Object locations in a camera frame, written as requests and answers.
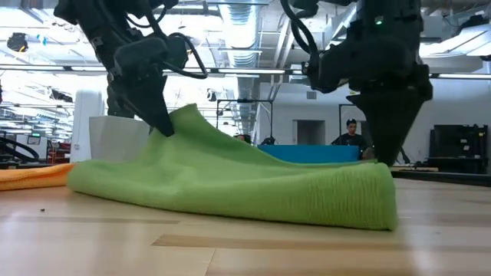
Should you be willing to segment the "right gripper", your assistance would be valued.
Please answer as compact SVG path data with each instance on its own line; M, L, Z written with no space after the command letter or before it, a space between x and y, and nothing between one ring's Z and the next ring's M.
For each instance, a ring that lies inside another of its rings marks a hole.
M347 83L360 92L347 99L365 115L377 161L392 166L420 108L433 97L420 34L362 34L324 51L309 35L306 44L302 72L311 88L329 94Z

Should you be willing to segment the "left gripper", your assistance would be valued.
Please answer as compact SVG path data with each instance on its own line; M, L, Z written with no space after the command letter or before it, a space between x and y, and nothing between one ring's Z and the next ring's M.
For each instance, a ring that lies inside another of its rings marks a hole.
M107 115L132 118L134 112L164 136L172 136L174 128L163 97L164 71L184 69L187 50L186 37L178 33L132 38L110 33ZM124 103L118 103L117 97Z

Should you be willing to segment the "green microfiber towel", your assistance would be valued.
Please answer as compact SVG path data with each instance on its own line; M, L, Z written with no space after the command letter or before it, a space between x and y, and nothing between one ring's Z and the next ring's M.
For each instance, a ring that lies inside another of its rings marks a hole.
M217 130L193 104L170 114L139 156L87 160L68 188L155 209L371 230L397 227L394 179L383 163L290 163Z

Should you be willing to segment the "orange microfiber towel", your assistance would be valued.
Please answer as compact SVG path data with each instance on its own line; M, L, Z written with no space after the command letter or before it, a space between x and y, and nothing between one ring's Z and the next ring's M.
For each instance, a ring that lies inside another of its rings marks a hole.
M0 192L66 186L74 164L32 169L0 169Z

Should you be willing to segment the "white hexagonal plant pot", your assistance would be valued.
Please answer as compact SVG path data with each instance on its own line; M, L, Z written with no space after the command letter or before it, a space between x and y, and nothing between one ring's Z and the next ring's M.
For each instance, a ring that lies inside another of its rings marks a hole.
M91 158L121 163L136 159L147 144L150 126L125 117L90 117Z

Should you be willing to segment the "white pillar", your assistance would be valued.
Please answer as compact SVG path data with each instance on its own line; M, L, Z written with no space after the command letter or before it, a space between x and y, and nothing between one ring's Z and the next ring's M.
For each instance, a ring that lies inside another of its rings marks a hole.
M100 90L81 89L76 92L71 137L72 163L91 159L90 118L103 116L104 111L105 102Z

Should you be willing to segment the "black cabinet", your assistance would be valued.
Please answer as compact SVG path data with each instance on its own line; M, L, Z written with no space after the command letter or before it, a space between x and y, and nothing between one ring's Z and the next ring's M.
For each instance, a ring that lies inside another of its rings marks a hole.
M427 164L439 172L487 174L487 125L434 125Z

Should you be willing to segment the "blue-green storage bin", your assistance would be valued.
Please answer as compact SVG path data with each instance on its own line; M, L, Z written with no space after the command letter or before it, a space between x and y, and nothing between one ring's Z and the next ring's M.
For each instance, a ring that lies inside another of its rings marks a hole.
M357 146L260 145L258 148L290 163L350 163L359 157Z

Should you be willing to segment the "ceiling light bar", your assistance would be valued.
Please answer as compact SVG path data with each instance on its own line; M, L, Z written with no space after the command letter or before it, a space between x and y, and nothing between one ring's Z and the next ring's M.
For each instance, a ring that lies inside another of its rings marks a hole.
M104 72L104 67L92 66L56 66L56 65L25 65L25 64L0 64L0 70L6 71L87 71Z
M207 68L209 74L287 74L286 70L260 68Z
M455 79L455 80L472 80L472 81L491 81L491 74L458 74L458 73L434 73L430 74L431 79Z

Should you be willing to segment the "black ceiling device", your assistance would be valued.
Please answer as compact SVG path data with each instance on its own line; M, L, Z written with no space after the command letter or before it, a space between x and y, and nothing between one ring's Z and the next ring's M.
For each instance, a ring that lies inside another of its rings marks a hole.
M7 47L16 52L26 52L28 50L26 34L14 32L7 40Z

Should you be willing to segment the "silver ventilation duct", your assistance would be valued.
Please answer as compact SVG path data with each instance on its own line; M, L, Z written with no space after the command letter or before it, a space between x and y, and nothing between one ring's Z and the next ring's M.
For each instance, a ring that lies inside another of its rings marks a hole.
M251 69L259 66L259 16L257 5L219 5L223 19L229 66ZM237 79L237 99L252 99L256 91L255 78L240 75ZM250 134L255 123L255 103L237 103L240 133Z

